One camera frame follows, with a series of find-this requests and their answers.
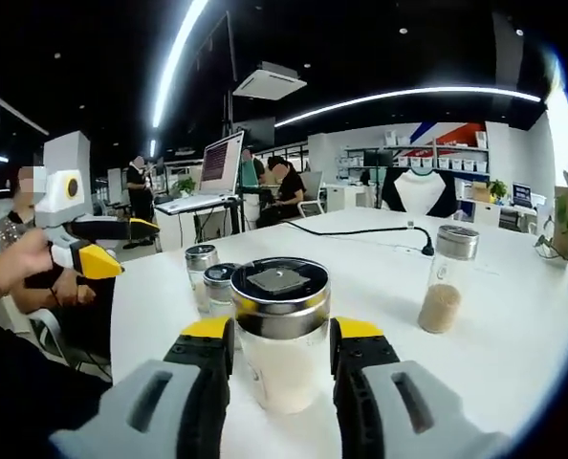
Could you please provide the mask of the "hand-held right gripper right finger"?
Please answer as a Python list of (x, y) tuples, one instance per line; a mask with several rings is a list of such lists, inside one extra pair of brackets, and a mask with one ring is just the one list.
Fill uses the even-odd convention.
[(461, 398), (416, 361), (401, 361), (382, 330), (330, 321), (330, 361), (344, 458), (502, 458), (508, 437), (484, 432)]

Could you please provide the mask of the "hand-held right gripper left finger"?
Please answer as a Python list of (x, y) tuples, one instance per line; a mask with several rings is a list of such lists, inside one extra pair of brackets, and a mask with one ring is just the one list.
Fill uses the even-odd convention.
[(162, 360), (146, 361), (106, 391), (94, 418), (52, 434), (57, 457), (219, 457), (233, 355), (231, 318), (192, 323)]

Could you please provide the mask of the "person's left hand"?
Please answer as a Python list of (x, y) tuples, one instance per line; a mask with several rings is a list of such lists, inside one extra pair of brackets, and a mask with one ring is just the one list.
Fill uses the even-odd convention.
[(25, 315), (38, 309), (86, 305), (95, 300), (96, 293), (87, 285), (78, 285), (76, 275), (70, 270), (64, 270), (52, 287), (34, 289), (25, 286), (27, 277), (52, 268), (44, 231), (32, 229), (0, 255), (0, 288), (11, 295), (17, 309)]

